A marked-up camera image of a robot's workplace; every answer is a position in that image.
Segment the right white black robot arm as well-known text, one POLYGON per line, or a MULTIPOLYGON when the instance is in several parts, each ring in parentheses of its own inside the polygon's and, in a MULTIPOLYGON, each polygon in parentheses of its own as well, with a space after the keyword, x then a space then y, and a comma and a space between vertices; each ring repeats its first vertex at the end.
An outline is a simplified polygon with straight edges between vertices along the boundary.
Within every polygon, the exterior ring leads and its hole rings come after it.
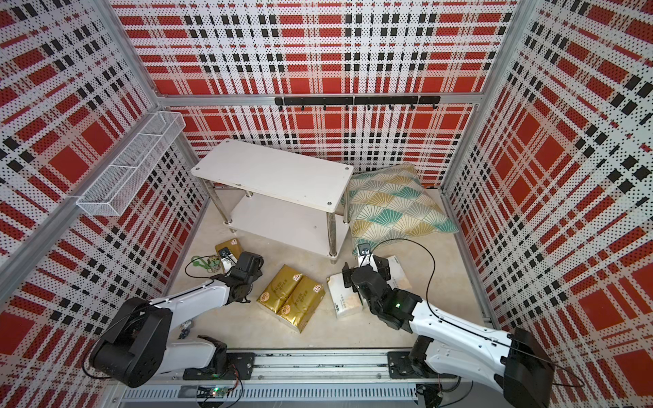
POLYGON ((416 374, 467 378, 498 391, 513 407, 549 406, 554 363, 531 333, 494 330, 437 309, 417 294, 391 287, 389 266, 379 261, 345 265, 344 284, 388 327, 416 335, 409 355, 416 374))

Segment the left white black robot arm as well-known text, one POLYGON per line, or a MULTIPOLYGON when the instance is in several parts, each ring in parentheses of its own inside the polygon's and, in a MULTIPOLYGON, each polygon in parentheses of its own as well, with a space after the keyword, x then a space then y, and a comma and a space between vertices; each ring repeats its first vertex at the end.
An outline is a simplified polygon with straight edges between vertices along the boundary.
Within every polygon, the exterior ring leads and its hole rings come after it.
POLYGON ((127 300, 88 353, 88 364, 131 388, 166 372, 190 372, 192 379, 225 374, 231 369, 225 343, 208 336, 170 341, 169 333, 212 309, 248 302, 263 265, 262 256, 243 252, 227 273, 197 287, 150 301, 127 300))

